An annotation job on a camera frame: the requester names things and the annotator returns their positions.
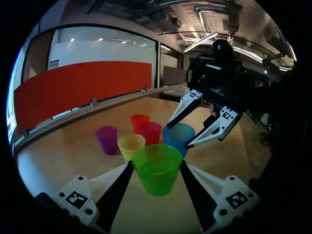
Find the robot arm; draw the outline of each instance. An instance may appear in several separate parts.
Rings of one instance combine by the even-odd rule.
[[[177,110],[174,112],[169,123],[168,128],[172,128],[175,124],[181,121],[184,117],[190,114],[194,109],[202,103],[202,93],[197,90],[192,90],[190,93],[181,98]],[[209,126],[204,127],[194,138],[192,138],[186,145],[186,148],[192,148],[205,142],[215,139],[223,140],[227,134],[236,125],[240,115],[232,109],[224,106],[220,110],[220,117],[213,121]]]
[[[186,148],[215,139],[222,141],[246,110],[241,97],[244,96],[244,91],[248,90],[246,88],[248,79],[244,79],[240,74],[242,64],[234,59],[232,46],[225,40],[217,40],[213,44],[214,60],[199,60],[200,57],[210,58],[211,55],[201,54],[190,64],[186,73],[186,82],[191,91],[181,98],[167,127],[172,128],[203,101],[218,106],[220,115],[216,119],[210,116],[204,122],[204,128],[186,143]],[[190,81],[188,81],[189,70],[192,70]]]

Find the pink cup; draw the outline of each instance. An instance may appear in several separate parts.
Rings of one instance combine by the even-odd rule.
[[[108,155],[114,155],[118,152],[117,128],[105,126],[95,131],[103,151]]]
[[[137,134],[145,138],[145,145],[158,144],[161,125],[155,122],[143,122],[138,126]]]

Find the ceiling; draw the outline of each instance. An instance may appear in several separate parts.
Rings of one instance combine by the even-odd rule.
[[[85,5],[86,14],[110,14],[158,34],[173,33],[182,49],[194,43],[183,38],[199,40],[217,31],[218,35],[210,40],[226,39],[233,46],[261,57],[268,66],[292,67],[294,63],[291,48],[280,29],[255,0],[97,0],[92,5],[88,0],[69,2]],[[201,44],[190,52],[210,49],[209,44]],[[250,60],[242,53],[239,56]]]

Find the desk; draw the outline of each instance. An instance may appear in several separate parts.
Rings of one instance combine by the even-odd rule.
[[[24,148],[18,155],[18,169],[33,196],[50,196],[76,175],[89,179],[122,164],[121,155],[105,155],[94,132],[103,125],[116,126],[119,135],[132,132],[131,116],[148,114],[163,127],[178,103],[142,98],[65,126]],[[182,122],[196,132],[210,115],[207,108],[197,108]],[[189,150],[185,160],[220,178],[236,175],[248,182],[248,161],[243,136],[235,126],[223,142],[214,141]],[[112,233],[200,233],[193,204],[179,173],[171,193],[153,197],[146,193],[134,171],[112,225]]]

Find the pipe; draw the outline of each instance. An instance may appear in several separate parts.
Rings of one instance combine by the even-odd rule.
[[[214,4],[221,4],[224,5],[224,1],[222,0],[206,0],[206,1],[198,1],[198,0],[173,0],[173,1],[167,1],[167,2],[162,2],[162,3],[158,3],[157,5],[159,7],[166,7],[166,6],[170,6],[170,5],[175,5],[175,4],[179,4],[179,3],[214,3]]]
[[[202,15],[204,12],[216,12],[220,14],[227,14],[226,7],[219,6],[194,6],[194,11],[197,13],[197,17],[199,18],[200,24],[205,32],[210,32],[209,26],[207,24],[206,18]]]
[[[194,11],[211,11],[220,14],[227,14],[227,8],[219,6],[194,6]]]

